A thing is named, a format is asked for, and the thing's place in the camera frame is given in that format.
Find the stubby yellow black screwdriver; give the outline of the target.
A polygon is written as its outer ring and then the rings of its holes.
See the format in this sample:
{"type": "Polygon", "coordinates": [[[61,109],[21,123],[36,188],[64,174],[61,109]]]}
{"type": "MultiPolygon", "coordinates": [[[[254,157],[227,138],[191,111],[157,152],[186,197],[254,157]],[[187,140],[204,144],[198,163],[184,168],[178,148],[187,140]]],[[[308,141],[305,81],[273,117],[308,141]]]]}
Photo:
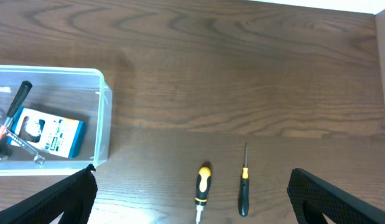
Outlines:
{"type": "Polygon", "coordinates": [[[198,171],[195,194],[196,224],[199,224],[202,213],[208,201],[208,193],[211,187],[211,170],[209,167],[201,167],[198,171]]]}

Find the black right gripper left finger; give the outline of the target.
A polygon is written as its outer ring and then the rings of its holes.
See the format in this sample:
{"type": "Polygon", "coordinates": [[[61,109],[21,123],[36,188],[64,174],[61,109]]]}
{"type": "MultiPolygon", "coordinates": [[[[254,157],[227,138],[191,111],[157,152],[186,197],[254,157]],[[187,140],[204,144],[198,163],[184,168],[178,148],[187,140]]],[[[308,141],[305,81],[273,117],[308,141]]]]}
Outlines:
{"type": "Polygon", "coordinates": [[[98,186],[92,174],[95,167],[86,168],[47,187],[35,195],[0,212],[0,224],[87,223],[98,186]]]}

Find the slim yellow black screwdriver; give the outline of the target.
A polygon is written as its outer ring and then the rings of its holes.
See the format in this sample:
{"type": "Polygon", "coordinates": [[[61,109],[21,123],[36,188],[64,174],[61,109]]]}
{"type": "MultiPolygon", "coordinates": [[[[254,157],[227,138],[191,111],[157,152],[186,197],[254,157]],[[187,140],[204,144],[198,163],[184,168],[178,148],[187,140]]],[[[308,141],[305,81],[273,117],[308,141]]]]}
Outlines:
{"type": "Polygon", "coordinates": [[[249,212],[249,168],[247,143],[244,147],[244,166],[239,185],[238,212],[242,217],[246,217],[249,212]]]}

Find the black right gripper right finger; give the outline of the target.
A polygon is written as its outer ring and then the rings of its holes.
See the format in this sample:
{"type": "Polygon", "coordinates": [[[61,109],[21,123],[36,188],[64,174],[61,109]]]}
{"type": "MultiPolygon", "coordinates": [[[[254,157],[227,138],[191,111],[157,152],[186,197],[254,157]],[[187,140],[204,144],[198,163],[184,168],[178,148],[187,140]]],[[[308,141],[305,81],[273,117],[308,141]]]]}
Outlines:
{"type": "Polygon", "coordinates": [[[298,223],[385,223],[385,211],[300,168],[292,170],[287,193],[298,223]]]}

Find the claw hammer black orange handle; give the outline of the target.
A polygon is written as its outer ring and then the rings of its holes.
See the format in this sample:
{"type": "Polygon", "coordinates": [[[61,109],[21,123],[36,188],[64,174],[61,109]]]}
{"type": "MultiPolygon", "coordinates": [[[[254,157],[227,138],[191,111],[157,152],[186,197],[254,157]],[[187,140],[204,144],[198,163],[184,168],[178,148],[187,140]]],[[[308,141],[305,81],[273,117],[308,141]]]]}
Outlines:
{"type": "MultiPolygon", "coordinates": [[[[21,107],[27,95],[29,94],[33,85],[30,81],[23,81],[6,113],[6,119],[4,124],[0,124],[0,140],[4,137],[5,132],[7,131],[9,125],[12,123],[14,115],[17,113],[18,109],[21,107]]],[[[0,161],[6,160],[8,155],[3,153],[3,150],[0,148],[0,161]]]]}

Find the blue white bit set box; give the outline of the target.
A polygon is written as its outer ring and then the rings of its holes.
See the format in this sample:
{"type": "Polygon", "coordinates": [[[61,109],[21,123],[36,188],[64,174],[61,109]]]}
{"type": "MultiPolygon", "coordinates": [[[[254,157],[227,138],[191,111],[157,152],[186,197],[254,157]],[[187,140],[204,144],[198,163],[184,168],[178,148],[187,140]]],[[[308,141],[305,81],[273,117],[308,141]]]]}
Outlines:
{"type": "Polygon", "coordinates": [[[38,150],[73,159],[81,149],[86,124],[22,107],[9,129],[38,150]]]}

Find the silver double ring wrench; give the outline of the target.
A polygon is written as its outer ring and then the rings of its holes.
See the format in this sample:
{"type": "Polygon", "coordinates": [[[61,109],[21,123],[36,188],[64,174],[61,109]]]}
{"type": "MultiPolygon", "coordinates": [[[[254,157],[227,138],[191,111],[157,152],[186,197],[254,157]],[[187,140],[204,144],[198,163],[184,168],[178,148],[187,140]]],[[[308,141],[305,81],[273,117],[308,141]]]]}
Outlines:
{"type": "Polygon", "coordinates": [[[12,123],[12,118],[6,118],[3,123],[0,122],[0,140],[4,137],[8,137],[10,140],[15,141],[21,148],[27,151],[33,156],[33,160],[36,164],[41,165],[45,162],[45,157],[40,155],[37,149],[29,144],[27,141],[21,139],[18,135],[13,133],[9,129],[9,125],[12,123]]]}

